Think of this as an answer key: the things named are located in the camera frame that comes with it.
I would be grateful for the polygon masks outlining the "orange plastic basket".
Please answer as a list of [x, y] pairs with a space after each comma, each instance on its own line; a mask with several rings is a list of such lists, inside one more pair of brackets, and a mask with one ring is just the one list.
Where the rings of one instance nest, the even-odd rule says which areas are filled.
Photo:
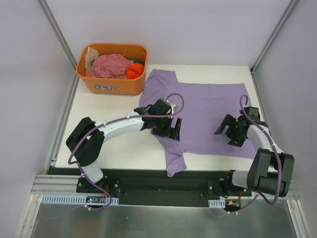
[[92, 43], [83, 49], [76, 66], [77, 76], [83, 80], [86, 87], [93, 93], [139, 95], [143, 91], [145, 70], [140, 77], [135, 79], [87, 77], [85, 56], [89, 47], [97, 50], [100, 55], [121, 54], [132, 60], [140, 60], [144, 66], [147, 66], [148, 51], [146, 47], [137, 44]]

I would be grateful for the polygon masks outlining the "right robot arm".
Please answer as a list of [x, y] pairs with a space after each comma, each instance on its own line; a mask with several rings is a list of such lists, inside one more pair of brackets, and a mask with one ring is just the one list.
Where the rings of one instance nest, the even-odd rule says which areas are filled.
[[285, 197], [289, 191], [295, 159], [283, 152], [272, 139], [266, 122], [261, 120], [259, 109], [245, 107], [240, 117], [227, 114], [215, 135], [225, 133], [229, 145], [242, 147], [249, 140], [256, 150], [250, 169], [230, 170], [226, 173], [223, 191], [235, 195], [244, 188], [261, 194]]

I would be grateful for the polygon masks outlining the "purple t-shirt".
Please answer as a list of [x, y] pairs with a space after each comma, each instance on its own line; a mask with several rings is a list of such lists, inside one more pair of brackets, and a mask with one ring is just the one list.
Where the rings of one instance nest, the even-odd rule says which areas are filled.
[[168, 177], [187, 168], [184, 153], [253, 159], [256, 152], [249, 140], [242, 147], [228, 145], [225, 134], [215, 135], [227, 114], [239, 117], [239, 99], [247, 89], [240, 84], [197, 84], [179, 82], [174, 71], [154, 69], [145, 82], [139, 105], [168, 99], [183, 110], [180, 140], [157, 137], [165, 149]]

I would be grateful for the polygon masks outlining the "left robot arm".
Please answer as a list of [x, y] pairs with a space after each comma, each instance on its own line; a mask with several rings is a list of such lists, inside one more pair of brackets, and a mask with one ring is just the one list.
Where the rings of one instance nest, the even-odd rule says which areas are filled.
[[182, 119], [177, 118], [175, 126], [172, 123], [174, 117], [182, 112], [184, 102], [180, 109], [176, 111], [176, 108], [177, 105], [168, 99], [159, 99], [154, 104], [135, 108], [120, 118], [103, 121], [93, 121], [90, 117], [81, 119], [66, 140], [71, 152], [68, 164], [78, 166], [92, 192], [101, 192], [105, 186], [105, 176], [97, 158], [103, 144], [115, 137], [145, 129], [156, 136], [179, 141]]

